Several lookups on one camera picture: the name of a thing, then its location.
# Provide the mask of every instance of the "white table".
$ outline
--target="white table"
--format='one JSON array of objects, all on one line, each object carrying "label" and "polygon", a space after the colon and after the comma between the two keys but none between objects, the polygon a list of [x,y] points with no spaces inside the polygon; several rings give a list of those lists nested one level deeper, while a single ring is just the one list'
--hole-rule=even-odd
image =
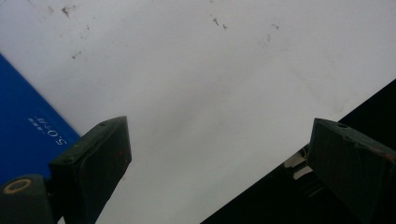
[{"label": "white table", "polygon": [[396,2],[0,0],[0,51],[81,134],[128,116],[97,223],[199,223],[396,78]]}]

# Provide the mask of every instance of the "metal ring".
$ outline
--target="metal ring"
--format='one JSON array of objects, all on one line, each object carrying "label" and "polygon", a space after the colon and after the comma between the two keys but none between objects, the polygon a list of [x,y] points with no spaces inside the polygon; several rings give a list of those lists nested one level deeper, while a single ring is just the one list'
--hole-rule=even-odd
[{"label": "metal ring", "polygon": [[[12,188],[12,187],[14,187],[15,185],[20,184],[20,183],[24,183],[24,185],[21,186],[20,188],[16,188],[16,189],[13,189],[13,188]],[[18,192],[20,192],[20,191],[23,191],[24,189],[29,188],[29,186],[31,186],[31,185],[32,185],[32,180],[31,180],[31,179],[26,179],[26,178],[25,178],[25,179],[19,179],[19,180],[15,180],[15,181],[9,183],[9,184],[3,189],[3,192],[4,192],[5,194],[14,194],[14,193],[18,193]]]}]

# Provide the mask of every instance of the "blue box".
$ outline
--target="blue box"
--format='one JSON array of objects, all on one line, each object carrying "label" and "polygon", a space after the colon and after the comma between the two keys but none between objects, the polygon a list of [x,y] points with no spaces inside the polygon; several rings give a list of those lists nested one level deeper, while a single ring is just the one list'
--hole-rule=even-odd
[{"label": "blue box", "polygon": [[78,134],[0,54],[0,184],[19,175],[50,177],[49,161]]}]

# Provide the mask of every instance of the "blue book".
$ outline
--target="blue book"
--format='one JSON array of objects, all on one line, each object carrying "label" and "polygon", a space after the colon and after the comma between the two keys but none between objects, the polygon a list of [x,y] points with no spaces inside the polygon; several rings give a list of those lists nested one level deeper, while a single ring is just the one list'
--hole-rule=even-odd
[{"label": "blue book", "polygon": [[0,54],[0,185],[19,175],[50,177],[48,162],[78,134]]}]

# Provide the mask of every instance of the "blue object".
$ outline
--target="blue object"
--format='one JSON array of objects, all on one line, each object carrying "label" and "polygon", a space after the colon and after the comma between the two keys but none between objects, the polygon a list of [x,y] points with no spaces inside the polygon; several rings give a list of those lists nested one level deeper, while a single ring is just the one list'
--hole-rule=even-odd
[{"label": "blue object", "polygon": [[0,185],[19,175],[50,177],[48,162],[78,134],[0,54]]}]

